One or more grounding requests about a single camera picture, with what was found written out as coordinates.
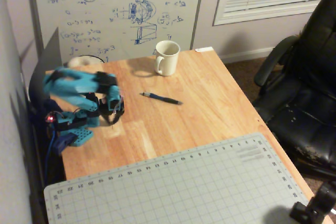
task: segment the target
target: window frame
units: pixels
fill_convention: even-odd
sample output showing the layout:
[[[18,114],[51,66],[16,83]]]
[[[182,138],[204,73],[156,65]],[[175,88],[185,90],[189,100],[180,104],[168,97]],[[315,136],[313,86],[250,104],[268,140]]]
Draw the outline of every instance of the window frame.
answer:
[[[320,0],[267,6],[250,10],[238,10],[225,13],[226,0],[219,0],[214,18],[214,26],[245,22],[251,20],[312,13]]]

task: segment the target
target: mug handle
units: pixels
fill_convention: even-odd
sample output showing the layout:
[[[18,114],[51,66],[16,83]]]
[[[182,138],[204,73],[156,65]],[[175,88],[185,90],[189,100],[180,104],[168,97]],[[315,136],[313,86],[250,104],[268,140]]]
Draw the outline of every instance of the mug handle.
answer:
[[[155,71],[159,74],[162,74],[162,70],[159,70],[159,66],[160,66],[160,62],[161,60],[163,60],[164,58],[162,56],[158,56],[155,60]]]

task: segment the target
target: blue cable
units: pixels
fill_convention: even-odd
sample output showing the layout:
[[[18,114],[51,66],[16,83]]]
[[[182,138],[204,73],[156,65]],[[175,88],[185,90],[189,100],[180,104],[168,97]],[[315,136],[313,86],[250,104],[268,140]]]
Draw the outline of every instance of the blue cable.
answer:
[[[51,151],[51,147],[52,147],[52,143],[54,142],[55,139],[55,130],[52,132],[52,138],[48,147],[48,151],[47,151],[47,155],[46,155],[46,162],[45,162],[45,166],[44,166],[44,183],[47,184],[47,174],[48,174],[48,159],[49,159],[49,155],[50,155],[50,151]]]

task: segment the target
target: round white object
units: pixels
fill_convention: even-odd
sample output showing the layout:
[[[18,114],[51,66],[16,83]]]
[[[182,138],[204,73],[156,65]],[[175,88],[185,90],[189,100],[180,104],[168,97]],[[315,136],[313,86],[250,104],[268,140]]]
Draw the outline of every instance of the round white object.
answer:
[[[94,65],[94,64],[100,64],[102,61],[98,58],[84,55],[80,57],[74,57],[68,62],[68,68],[75,68],[80,66],[87,66],[87,65]]]

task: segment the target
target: chair seat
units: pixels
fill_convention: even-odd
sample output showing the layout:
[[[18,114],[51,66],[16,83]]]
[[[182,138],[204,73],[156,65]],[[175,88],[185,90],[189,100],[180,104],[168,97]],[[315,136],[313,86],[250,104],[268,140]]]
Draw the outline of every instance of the chair seat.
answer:
[[[281,74],[254,107],[291,154],[336,169],[336,99]]]

